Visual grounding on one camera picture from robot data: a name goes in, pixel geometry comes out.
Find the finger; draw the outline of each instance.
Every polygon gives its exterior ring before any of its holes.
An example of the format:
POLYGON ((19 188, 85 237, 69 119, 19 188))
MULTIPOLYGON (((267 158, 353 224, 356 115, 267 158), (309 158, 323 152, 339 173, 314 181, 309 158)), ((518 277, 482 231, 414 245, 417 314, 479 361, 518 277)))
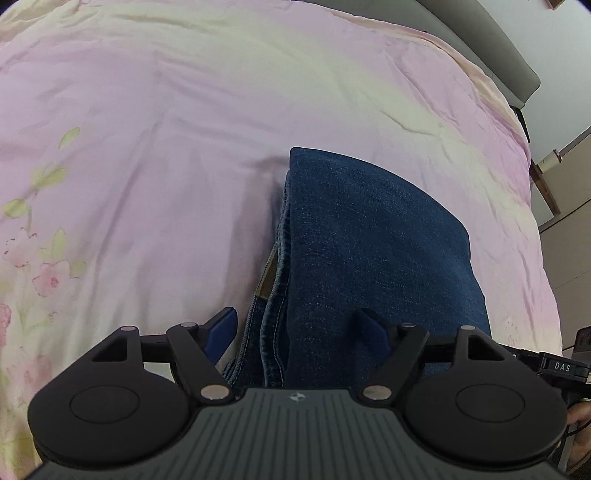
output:
POLYGON ((591 401, 584 401, 573 405, 566 414, 566 423, 569 425, 578 421, 588 420, 591 420, 591 401))

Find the blue denim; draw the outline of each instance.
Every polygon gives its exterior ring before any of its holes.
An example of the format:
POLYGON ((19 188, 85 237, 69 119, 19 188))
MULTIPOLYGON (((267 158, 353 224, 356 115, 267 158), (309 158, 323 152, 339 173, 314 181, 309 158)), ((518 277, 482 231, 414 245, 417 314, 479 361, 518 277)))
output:
POLYGON ((451 213, 375 165, 293 148, 275 247, 226 379, 358 388, 384 360, 358 331, 364 307, 436 336, 465 324, 490 334, 468 234, 451 213))

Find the bed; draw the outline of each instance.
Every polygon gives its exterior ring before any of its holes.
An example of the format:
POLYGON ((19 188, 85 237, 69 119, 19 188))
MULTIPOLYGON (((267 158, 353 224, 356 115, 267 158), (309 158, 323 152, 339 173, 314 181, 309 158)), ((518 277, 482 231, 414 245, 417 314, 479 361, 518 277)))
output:
POLYGON ((244 321, 294 146, 374 163, 436 199, 470 235, 495 340, 560 353, 511 109, 538 85, 476 1, 10 7, 0 478, 39 462, 33 395, 117 327, 163 333, 227 305, 244 321))

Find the white wall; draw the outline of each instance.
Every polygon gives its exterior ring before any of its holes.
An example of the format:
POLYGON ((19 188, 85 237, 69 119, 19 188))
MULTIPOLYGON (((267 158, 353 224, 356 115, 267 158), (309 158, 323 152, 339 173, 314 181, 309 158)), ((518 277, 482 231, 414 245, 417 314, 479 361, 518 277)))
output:
POLYGON ((577 0, 479 0, 541 80, 525 104, 535 162, 591 126, 591 12, 577 0))

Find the gray headboard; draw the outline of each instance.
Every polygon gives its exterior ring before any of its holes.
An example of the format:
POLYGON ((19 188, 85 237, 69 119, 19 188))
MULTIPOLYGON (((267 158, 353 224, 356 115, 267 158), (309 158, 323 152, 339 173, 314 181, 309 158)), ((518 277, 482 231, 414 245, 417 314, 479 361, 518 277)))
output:
POLYGON ((478 65, 511 106, 522 108, 540 87, 540 78, 478 0, 307 1, 441 38, 478 65))

